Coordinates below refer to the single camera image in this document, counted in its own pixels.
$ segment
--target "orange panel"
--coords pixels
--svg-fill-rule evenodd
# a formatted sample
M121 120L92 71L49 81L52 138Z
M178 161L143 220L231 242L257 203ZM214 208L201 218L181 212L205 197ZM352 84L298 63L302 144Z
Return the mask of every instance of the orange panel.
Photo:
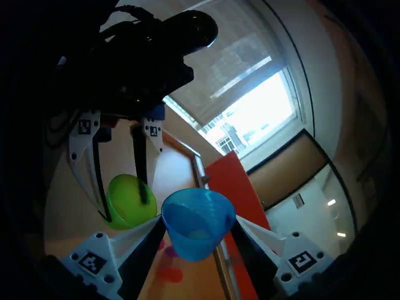
M205 169L210 175L208 186L232 202L236 214L270 230L266 215L255 190L235 152L217 160ZM257 300L252 281L246 271L232 235L225 236L226 247L233 264L237 285L243 300Z

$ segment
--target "window blind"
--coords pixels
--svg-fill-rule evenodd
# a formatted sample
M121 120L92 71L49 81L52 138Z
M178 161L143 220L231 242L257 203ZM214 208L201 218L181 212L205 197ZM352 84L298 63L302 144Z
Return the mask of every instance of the window blind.
M194 81L170 96L203 127L285 64L268 24L245 1L206 0L192 7L213 17L218 37L185 57Z

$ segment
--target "window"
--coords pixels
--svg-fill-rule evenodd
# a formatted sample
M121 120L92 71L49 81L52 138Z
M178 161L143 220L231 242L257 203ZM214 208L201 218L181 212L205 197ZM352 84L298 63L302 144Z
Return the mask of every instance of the window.
M235 151L247 157L243 162L257 161L253 158L267 155L262 144L303 123L280 43L245 1L204 1L196 9L214 18L218 38L185 57L195 80L172 93L176 102L165 102L221 154Z

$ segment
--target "cup rim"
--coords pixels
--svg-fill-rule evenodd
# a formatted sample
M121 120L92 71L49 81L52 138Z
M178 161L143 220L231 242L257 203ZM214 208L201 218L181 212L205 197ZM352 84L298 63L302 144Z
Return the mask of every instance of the cup rim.
M167 222L167 220L164 218L164 214L163 214L163 211L164 211L164 204L167 202L167 200L168 200L170 197L172 197L174 194L180 193L180 192L186 191L186 190L205 190L205 191L207 191L207 192L216 193L216 194L222 196L222 197L231 205L232 210L233 210L234 218L233 218L233 221L232 221L232 225L231 225L231 227L230 227L230 228L232 229L232 227L233 227L233 225L234 225L234 223L235 223L235 219L236 219L236 210L235 210L235 207L234 207L234 205L232 204L232 202L230 202L230 201L228 200L228 198L226 198L224 195L222 195L221 193L219 193L219 192L217 192L217 191L210 190L210 189L206 189L206 188L201 188L201 187L188 187L188 188L183 188L183 189L177 190L177 191L173 192L172 194L170 194L170 195L164 200L164 202L162 203L162 206L161 206L161 218L162 218L162 220L164 221L164 224L165 224L165 226L166 226L167 228L172 229L173 232L174 232L175 234L179 235L180 237L182 237L183 239L188 240L188 241L204 241L204 242L214 242L214 241L215 241L214 238L204 238L204 239L189 238L189 237L187 237L187 236L181 234L180 232L176 231L176 230ZM229 229L227 232L225 232L225 233L221 236L221 238L219 239L219 241L221 241L221 240L227 235L227 233L228 233L231 229Z

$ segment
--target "table surface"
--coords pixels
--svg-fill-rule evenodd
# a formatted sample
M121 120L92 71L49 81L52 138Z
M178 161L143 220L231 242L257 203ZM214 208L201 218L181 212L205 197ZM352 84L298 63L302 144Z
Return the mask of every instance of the table surface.
M112 141L99 145L104 188L119 174L136 175L129 122L120 121L112 132ZM165 143L157 159L152 191L158 213L163 201L175 191L196 186L191 159L176 147ZM63 155L55 169L45 207L45 251L63 259L94 232L109 237L121 233L109 228L90 204ZM139 299L224 299L216 260L213 255L199 262L176 256L166 233L154 258Z

